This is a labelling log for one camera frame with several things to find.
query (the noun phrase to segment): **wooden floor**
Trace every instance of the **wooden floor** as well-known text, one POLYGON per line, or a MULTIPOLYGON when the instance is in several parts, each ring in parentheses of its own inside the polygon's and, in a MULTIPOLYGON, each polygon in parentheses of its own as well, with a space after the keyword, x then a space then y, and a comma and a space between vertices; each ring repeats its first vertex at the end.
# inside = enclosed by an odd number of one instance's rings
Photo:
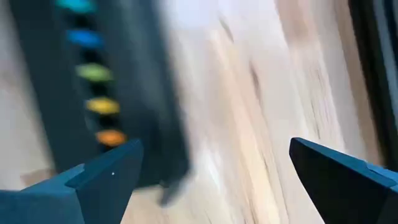
MULTIPOLYGON (((20 162, 0 165, 0 186, 18 189, 17 178, 50 162, 1 5, 0 101, 13 107, 0 109, 0 158, 20 162), (27 130, 25 141, 8 123, 27 130)), ((346 0, 167 0, 160 9, 193 170, 167 208, 159 189, 135 192, 123 223, 322 223, 289 159, 295 136, 382 164, 346 0)))

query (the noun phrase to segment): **orange light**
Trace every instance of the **orange light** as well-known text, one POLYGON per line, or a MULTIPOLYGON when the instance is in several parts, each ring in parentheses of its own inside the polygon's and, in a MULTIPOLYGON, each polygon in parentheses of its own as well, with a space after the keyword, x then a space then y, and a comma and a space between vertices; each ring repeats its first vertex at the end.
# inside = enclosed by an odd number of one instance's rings
POLYGON ((115 147, 126 142, 127 136, 117 130, 104 130, 96 133, 98 142, 115 147))

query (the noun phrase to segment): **cyan light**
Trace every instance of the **cyan light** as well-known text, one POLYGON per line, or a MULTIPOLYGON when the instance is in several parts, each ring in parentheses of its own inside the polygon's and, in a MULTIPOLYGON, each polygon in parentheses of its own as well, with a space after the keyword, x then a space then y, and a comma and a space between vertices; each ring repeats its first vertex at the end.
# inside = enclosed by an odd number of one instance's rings
POLYGON ((90 13, 96 10, 95 5, 89 0, 57 0, 57 5, 80 14, 90 13))

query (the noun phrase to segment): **colored light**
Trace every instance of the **colored light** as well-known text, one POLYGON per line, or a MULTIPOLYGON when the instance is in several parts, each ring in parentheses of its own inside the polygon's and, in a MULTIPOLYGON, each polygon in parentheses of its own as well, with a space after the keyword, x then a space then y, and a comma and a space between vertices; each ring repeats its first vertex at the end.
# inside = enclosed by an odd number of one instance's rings
POLYGON ((103 46, 102 38, 91 30, 68 30, 68 40, 74 44, 90 49, 95 49, 103 46))
POLYGON ((79 65, 76 69, 80 77, 92 82, 106 82, 113 79, 111 71, 97 63, 79 65))
POLYGON ((115 114, 119 112, 119 103, 107 97, 91 99, 87 101, 86 106, 89 110, 102 115, 115 114))
POLYGON ((119 146, 126 142, 126 135, 117 130, 104 130, 95 134, 97 141, 111 147, 119 146))
POLYGON ((58 0, 57 5, 79 14, 90 13, 96 10, 95 5, 88 0, 58 0))

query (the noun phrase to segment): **yellow light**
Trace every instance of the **yellow light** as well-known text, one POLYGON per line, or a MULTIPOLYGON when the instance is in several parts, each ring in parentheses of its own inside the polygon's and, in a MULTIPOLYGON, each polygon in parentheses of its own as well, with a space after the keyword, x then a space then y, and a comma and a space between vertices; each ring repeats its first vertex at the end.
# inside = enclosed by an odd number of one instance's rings
POLYGON ((86 106, 89 110, 99 114, 115 114, 119 112, 119 103, 107 97, 94 98, 87 101, 86 106))

